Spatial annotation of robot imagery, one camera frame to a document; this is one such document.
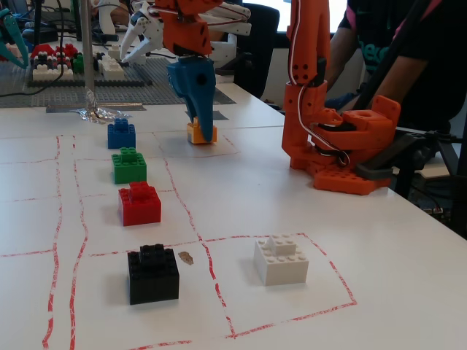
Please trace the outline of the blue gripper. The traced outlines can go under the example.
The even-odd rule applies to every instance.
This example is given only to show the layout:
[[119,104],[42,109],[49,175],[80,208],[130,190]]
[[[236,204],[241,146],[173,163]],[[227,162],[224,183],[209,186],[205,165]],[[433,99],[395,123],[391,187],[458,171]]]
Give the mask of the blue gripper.
[[169,82],[175,93],[186,102],[190,123],[198,124],[204,140],[213,140],[213,102],[215,96],[215,71],[209,58],[180,58],[167,66]]

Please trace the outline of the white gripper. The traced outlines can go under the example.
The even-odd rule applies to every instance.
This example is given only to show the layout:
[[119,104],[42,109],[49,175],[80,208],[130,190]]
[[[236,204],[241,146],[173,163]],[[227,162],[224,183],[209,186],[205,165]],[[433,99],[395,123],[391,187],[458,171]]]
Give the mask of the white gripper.
[[[160,50],[163,46],[163,20],[159,12],[147,1],[140,1],[136,7],[137,11],[128,22],[128,29],[120,46],[120,60],[123,63],[133,62],[153,50]],[[143,36],[143,39],[137,47],[128,52],[138,36]]]

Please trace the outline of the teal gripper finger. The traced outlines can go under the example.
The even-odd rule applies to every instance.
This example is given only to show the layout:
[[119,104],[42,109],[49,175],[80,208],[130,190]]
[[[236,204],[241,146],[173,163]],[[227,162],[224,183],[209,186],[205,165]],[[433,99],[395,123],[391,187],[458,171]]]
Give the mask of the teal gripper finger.
[[[17,46],[20,58],[7,48],[7,44]],[[28,48],[23,41],[18,23],[8,8],[1,10],[1,57],[22,69],[27,69],[29,64]]]

